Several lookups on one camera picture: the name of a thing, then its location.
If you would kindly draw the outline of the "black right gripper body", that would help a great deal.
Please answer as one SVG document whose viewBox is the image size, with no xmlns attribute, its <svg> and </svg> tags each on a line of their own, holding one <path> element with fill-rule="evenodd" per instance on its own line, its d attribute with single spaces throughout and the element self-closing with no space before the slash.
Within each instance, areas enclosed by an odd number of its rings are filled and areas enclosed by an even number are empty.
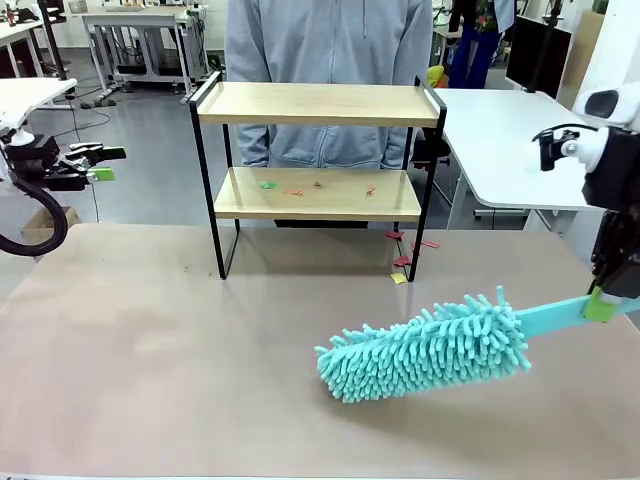
<svg viewBox="0 0 640 480">
<path fill-rule="evenodd" d="M 607 140 L 595 169 L 585 175 L 586 203 L 614 211 L 639 205 L 639 134 L 606 128 Z"/>
</svg>

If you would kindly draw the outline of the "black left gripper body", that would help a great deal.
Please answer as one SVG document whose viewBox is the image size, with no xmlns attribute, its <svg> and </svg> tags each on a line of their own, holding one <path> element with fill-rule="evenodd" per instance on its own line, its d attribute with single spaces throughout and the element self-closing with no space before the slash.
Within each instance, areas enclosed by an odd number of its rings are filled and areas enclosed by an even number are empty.
<svg viewBox="0 0 640 480">
<path fill-rule="evenodd" d="M 15 178 L 51 191 L 61 191 L 61 183 L 52 180 L 58 174 L 62 152 L 52 136 L 35 135 L 32 142 L 13 146 L 1 139 L 1 186 L 10 187 Z"/>
</svg>

